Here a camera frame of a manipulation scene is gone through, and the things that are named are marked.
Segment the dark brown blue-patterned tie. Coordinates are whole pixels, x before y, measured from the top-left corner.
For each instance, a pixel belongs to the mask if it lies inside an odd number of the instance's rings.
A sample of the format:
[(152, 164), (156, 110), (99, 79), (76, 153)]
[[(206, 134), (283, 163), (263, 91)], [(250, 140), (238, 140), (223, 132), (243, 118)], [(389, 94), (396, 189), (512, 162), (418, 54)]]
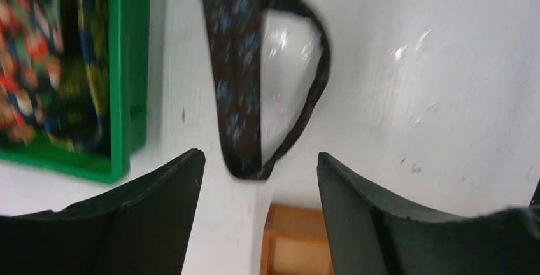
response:
[(225, 165), (236, 178), (266, 180), (305, 130), (330, 75), (326, 35), (322, 54), (299, 118), (267, 162), (262, 160), (260, 65), (262, 14), (289, 12), (310, 19), (324, 32), (319, 17), (303, 0), (202, 0), (208, 36), (220, 144)]

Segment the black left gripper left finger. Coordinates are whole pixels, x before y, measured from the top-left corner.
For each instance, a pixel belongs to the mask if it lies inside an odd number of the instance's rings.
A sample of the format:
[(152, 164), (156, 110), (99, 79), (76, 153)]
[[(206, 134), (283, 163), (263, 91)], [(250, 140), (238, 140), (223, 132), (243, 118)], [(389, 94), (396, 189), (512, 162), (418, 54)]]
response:
[(62, 211), (1, 217), (2, 274), (180, 274), (205, 156), (158, 169)]

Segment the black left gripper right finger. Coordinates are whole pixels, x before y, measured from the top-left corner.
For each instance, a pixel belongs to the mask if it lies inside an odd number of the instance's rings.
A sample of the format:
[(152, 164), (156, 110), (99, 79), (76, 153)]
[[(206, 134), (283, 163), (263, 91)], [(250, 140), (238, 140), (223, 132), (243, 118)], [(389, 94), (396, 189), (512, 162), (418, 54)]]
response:
[(538, 274), (539, 207), (473, 218), (428, 208), (318, 156), (336, 274)]

